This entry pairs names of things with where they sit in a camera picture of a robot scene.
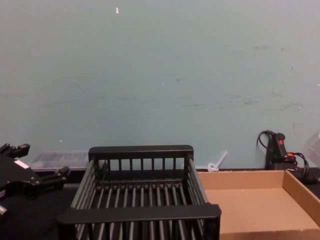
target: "cardboard box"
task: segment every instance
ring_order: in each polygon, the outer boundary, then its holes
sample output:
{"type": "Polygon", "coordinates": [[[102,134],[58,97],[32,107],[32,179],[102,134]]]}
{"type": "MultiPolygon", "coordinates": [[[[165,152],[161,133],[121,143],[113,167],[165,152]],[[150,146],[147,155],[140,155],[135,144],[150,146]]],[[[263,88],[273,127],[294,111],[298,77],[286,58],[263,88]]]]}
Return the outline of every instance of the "cardboard box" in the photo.
{"type": "Polygon", "coordinates": [[[320,200],[288,171],[199,172],[221,240],[320,240],[320,200]]]}

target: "black table surface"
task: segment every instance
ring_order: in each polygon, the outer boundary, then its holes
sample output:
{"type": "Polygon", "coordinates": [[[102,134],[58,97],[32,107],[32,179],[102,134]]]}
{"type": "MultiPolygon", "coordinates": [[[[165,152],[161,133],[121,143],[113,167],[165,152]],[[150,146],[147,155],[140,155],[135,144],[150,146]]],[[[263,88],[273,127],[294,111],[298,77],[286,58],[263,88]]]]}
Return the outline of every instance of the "black table surface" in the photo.
{"type": "MultiPolygon", "coordinates": [[[[319,168],[312,171],[320,178],[319,168]]],[[[320,183],[306,187],[320,199],[320,183]]],[[[36,199],[14,196],[1,201],[10,213],[0,219],[0,240],[58,240],[56,216],[71,205],[76,191],[66,188],[36,199]]]]}

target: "painted wall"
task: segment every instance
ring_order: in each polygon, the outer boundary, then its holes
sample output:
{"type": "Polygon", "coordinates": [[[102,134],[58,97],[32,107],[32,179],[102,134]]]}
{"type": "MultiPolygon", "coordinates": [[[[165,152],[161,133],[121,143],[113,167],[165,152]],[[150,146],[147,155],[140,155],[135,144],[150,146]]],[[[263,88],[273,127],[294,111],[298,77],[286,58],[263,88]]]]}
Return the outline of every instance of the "painted wall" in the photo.
{"type": "Polygon", "coordinates": [[[45,151],[190,144],[260,168],[271,129],[320,127],[317,0],[2,0],[0,143],[45,151]]]}

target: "metal bar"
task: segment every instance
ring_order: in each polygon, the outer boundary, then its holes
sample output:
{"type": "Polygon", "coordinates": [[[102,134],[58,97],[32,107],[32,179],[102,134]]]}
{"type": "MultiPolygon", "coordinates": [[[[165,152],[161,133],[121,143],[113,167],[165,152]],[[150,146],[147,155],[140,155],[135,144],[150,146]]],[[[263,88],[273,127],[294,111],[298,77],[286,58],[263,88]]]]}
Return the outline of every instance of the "metal bar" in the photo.
{"type": "Polygon", "coordinates": [[[97,205],[96,205],[96,208],[97,208],[97,209],[100,208],[101,201],[102,201],[102,198],[103,198],[104,194],[105,194],[105,188],[103,187],[102,190],[101,190],[101,192],[100,192],[100,196],[99,196],[98,203],[97,203],[97,205]]]}
{"type": "MultiPolygon", "coordinates": [[[[153,205],[153,200],[152,200],[152,187],[149,187],[149,207],[152,207],[153,205]]],[[[149,239],[150,240],[154,240],[155,239],[155,225],[153,221],[150,221],[150,236],[149,239]]]]}
{"type": "Polygon", "coordinates": [[[144,171],[144,159],[141,158],[141,172],[144,171]]]}
{"type": "MultiPolygon", "coordinates": [[[[116,196],[115,196],[115,202],[114,202],[114,208],[115,208],[115,209],[118,207],[119,195],[120,195],[120,188],[118,188],[118,189],[116,190],[116,196]]],[[[112,222],[112,223],[110,224],[110,239],[112,239],[112,237],[113,237],[114,229],[115,229],[115,223],[112,222]]]]}
{"type": "MultiPolygon", "coordinates": [[[[170,206],[167,186],[164,187],[164,196],[165,196],[165,205],[170,206]]],[[[169,234],[170,234],[170,236],[172,235],[172,221],[171,220],[169,221],[169,234]]]]}
{"type": "Polygon", "coordinates": [[[121,173],[121,171],[122,171],[121,159],[118,159],[118,161],[119,161],[119,172],[121,173]]]}
{"type": "Polygon", "coordinates": [[[152,169],[152,173],[153,173],[155,170],[155,159],[154,158],[151,159],[151,169],[152,169]]]}
{"type": "Polygon", "coordinates": [[[201,198],[201,192],[200,192],[200,190],[198,188],[197,182],[196,182],[194,176],[192,176],[192,174],[190,174],[190,173],[188,173],[188,180],[189,180],[189,182],[191,184],[190,187],[192,188],[193,192],[196,195],[196,198],[198,199],[199,204],[204,204],[205,201],[204,201],[203,198],[201,198]]]}
{"type": "Polygon", "coordinates": [[[184,157],[183,159],[183,180],[186,180],[187,177],[188,177],[188,165],[189,165],[189,162],[188,162],[188,157],[184,157]]]}
{"type": "MultiPolygon", "coordinates": [[[[96,183],[94,183],[92,185],[92,189],[90,190],[88,196],[87,196],[87,199],[89,200],[89,197],[90,197],[90,200],[89,201],[84,201],[84,206],[81,207],[81,209],[88,209],[90,208],[93,200],[94,200],[94,197],[95,197],[95,194],[96,194],[96,189],[95,189],[95,185],[96,183]]],[[[81,224],[78,226],[78,232],[77,232],[77,235],[78,235],[78,239],[81,239],[82,238],[82,235],[84,234],[84,230],[85,230],[85,225],[84,224],[81,224]]]]}
{"type": "MultiPolygon", "coordinates": [[[[123,207],[127,207],[127,200],[128,200],[128,188],[126,187],[124,190],[124,197],[123,197],[123,207]]],[[[124,233],[124,225],[125,223],[120,224],[120,229],[119,229],[119,240],[122,240],[122,238],[125,238],[126,233],[124,233]]]]}
{"type": "MultiPolygon", "coordinates": [[[[136,206],[136,188],[134,187],[133,190],[132,190],[131,207],[134,208],[135,206],[136,206]]],[[[135,223],[133,221],[130,222],[129,240],[134,240],[134,227],[135,227],[135,223]]]]}
{"type": "Polygon", "coordinates": [[[190,188],[190,190],[192,191],[193,195],[194,195],[194,199],[195,199],[195,202],[196,204],[200,205],[202,204],[198,198],[198,194],[197,194],[197,190],[195,189],[195,187],[192,185],[191,181],[188,179],[187,180],[188,182],[188,188],[190,188]]]}
{"type": "Polygon", "coordinates": [[[145,189],[143,187],[141,187],[141,193],[140,193],[140,207],[144,206],[144,193],[145,193],[145,189]]]}
{"type": "MultiPolygon", "coordinates": [[[[188,183],[188,192],[189,192],[189,195],[191,197],[191,200],[196,203],[197,205],[200,205],[200,203],[198,202],[198,200],[196,199],[195,197],[195,193],[192,191],[192,188],[190,186],[190,184],[188,183]]],[[[202,219],[200,220],[197,220],[197,224],[198,224],[198,227],[199,227],[199,231],[200,231],[200,234],[201,236],[203,236],[204,234],[204,230],[203,230],[203,225],[204,225],[204,221],[202,219]]]]}
{"type": "Polygon", "coordinates": [[[90,161],[89,165],[87,167],[87,170],[85,171],[82,181],[80,183],[80,186],[78,188],[78,191],[76,191],[76,194],[74,196],[74,199],[71,203],[72,208],[77,208],[80,204],[81,200],[83,199],[83,192],[87,190],[88,184],[91,181],[92,178],[94,178],[94,161],[90,161]]]}
{"type": "Polygon", "coordinates": [[[89,150],[89,158],[102,159],[137,159],[157,158],[184,158],[187,154],[193,155],[194,149],[189,145],[162,145],[162,146],[96,146],[89,150]]]}
{"type": "MultiPolygon", "coordinates": [[[[81,193],[80,198],[78,199],[78,202],[74,205],[75,209],[82,209],[84,207],[84,204],[86,203],[86,199],[88,198],[88,191],[90,192],[92,190],[94,180],[95,180],[95,175],[94,175],[94,161],[91,161],[92,163],[92,168],[91,168],[91,173],[88,176],[88,181],[83,189],[83,192],[81,193]]],[[[79,233],[79,230],[81,228],[80,225],[76,224],[75,228],[77,230],[77,234],[79,233]]]]}
{"type": "Polygon", "coordinates": [[[108,164],[108,172],[109,172],[109,174],[110,174],[110,172],[111,172],[111,163],[110,163],[110,159],[107,159],[106,161],[107,161],[107,164],[108,164]]]}
{"type": "Polygon", "coordinates": [[[166,173],[166,159],[163,157],[162,158],[162,174],[163,174],[163,177],[165,177],[165,173],[166,173]]]}
{"type": "MultiPolygon", "coordinates": [[[[177,194],[176,194],[176,187],[175,186],[172,187],[172,194],[173,194],[174,205],[177,206],[178,205],[178,200],[177,200],[177,194]]],[[[185,240],[186,237],[185,237],[185,232],[184,232],[184,228],[182,226],[181,220],[178,220],[178,228],[179,228],[179,231],[180,231],[181,239],[185,240]]]]}
{"type": "MultiPolygon", "coordinates": [[[[140,207],[144,206],[145,201],[145,189],[141,187],[140,190],[140,207]]],[[[144,240],[145,239],[145,233],[144,233],[144,223],[138,222],[138,238],[144,240]]]]}
{"type": "Polygon", "coordinates": [[[208,203],[208,198],[207,195],[205,193],[204,187],[202,186],[199,178],[197,176],[195,176],[195,174],[197,173],[197,170],[195,168],[194,162],[192,161],[191,158],[189,158],[189,166],[191,167],[191,173],[193,174],[193,176],[195,177],[195,183],[197,184],[197,186],[199,187],[200,193],[201,193],[201,197],[203,198],[205,203],[208,203]]]}
{"type": "MultiPolygon", "coordinates": [[[[158,180],[133,180],[133,181],[112,181],[112,185],[133,185],[133,184],[141,184],[141,185],[151,185],[151,184],[179,184],[181,183],[181,179],[158,179],[158,180]]],[[[100,181],[100,185],[109,185],[110,181],[100,181]]]]}
{"type": "MultiPolygon", "coordinates": [[[[160,188],[156,187],[156,199],[158,206],[161,206],[161,196],[160,196],[160,188]]],[[[164,222],[159,221],[159,231],[160,231],[160,240],[165,240],[165,230],[164,230],[164,222]]]]}
{"type": "MultiPolygon", "coordinates": [[[[107,197],[106,204],[105,204],[105,208],[106,208],[106,209],[109,207],[111,195],[112,195],[112,188],[110,188],[110,189],[109,189],[109,192],[108,192],[108,197],[107,197]]],[[[105,223],[102,223],[102,224],[101,224],[101,227],[100,227],[99,235],[98,235],[98,240],[101,240],[101,239],[102,239],[102,236],[103,236],[103,234],[104,234],[104,230],[105,230],[106,232],[108,232],[108,235],[105,236],[106,239],[108,239],[108,237],[110,237],[110,224],[107,224],[107,226],[106,226],[105,223]]]]}
{"type": "Polygon", "coordinates": [[[94,191],[94,188],[96,186],[95,178],[93,177],[90,181],[89,187],[86,189],[86,191],[83,194],[83,198],[80,202],[80,205],[77,207],[77,209],[85,209],[88,202],[90,201],[90,196],[92,192],[94,191]]]}
{"type": "Polygon", "coordinates": [[[132,158],[130,158],[130,172],[132,172],[133,167],[132,167],[132,158]]]}
{"type": "Polygon", "coordinates": [[[221,210],[217,204],[146,206],[126,208],[74,209],[68,208],[57,218],[60,224],[101,224],[150,222],[166,220],[218,219],[221,210]]]}
{"type": "MultiPolygon", "coordinates": [[[[180,190],[183,205],[187,205],[186,197],[184,194],[184,189],[182,188],[182,186],[179,186],[179,190],[180,190]]],[[[191,225],[191,239],[196,240],[195,230],[193,229],[192,225],[191,225]]]]}
{"type": "Polygon", "coordinates": [[[99,171],[99,159],[96,159],[95,157],[92,158],[91,161],[94,161],[94,175],[98,180],[101,180],[100,178],[100,171],[99,171]]]}

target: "electrical cord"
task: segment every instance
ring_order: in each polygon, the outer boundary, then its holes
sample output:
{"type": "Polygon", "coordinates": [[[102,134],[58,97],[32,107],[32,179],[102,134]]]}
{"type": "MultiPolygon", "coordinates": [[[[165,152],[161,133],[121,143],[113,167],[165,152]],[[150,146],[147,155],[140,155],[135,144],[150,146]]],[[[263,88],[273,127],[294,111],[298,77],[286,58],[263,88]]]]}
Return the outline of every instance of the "electrical cord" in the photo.
{"type": "Polygon", "coordinates": [[[269,152],[271,152],[271,153],[273,153],[274,151],[272,150],[272,149],[270,149],[270,148],[268,148],[262,141],[261,141],[261,136],[263,135],[263,134],[266,134],[266,135],[274,135],[274,134],[276,134],[275,132],[273,132],[273,131],[271,131],[271,130],[264,130],[264,131],[262,131],[262,132],[260,132],[259,133],[259,135],[258,135],[258,137],[257,137],[257,139],[256,139],[256,144],[258,145],[258,142],[267,150],[267,151],[269,151],[269,152]]]}
{"type": "Polygon", "coordinates": [[[305,179],[309,175],[309,163],[306,160],[305,156],[301,152],[295,152],[293,153],[295,156],[299,156],[300,158],[303,159],[303,172],[302,172],[302,177],[305,179]]]}

